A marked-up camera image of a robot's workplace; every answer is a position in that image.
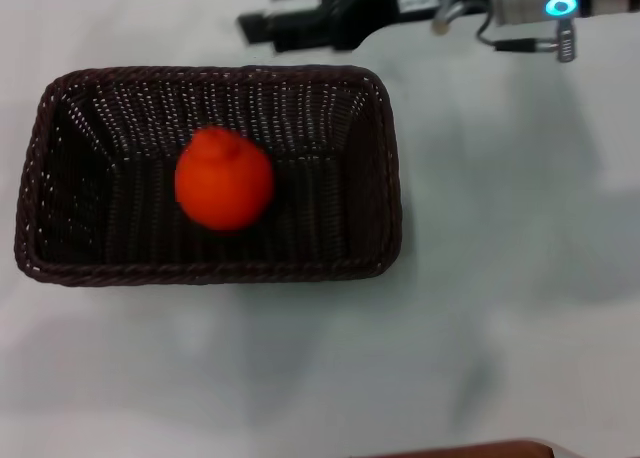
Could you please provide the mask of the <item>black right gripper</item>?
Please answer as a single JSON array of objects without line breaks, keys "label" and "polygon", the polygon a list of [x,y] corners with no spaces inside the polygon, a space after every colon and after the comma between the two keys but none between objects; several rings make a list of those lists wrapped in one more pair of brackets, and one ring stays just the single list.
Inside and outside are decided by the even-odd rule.
[{"label": "black right gripper", "polygon": [[376,31],[447,14],[477,14],[487,0],[321,0],[307,11],[271,16],[243,13],[238,25],[248,44],[272,43],[278,52],[330,47],[352,51]]}]

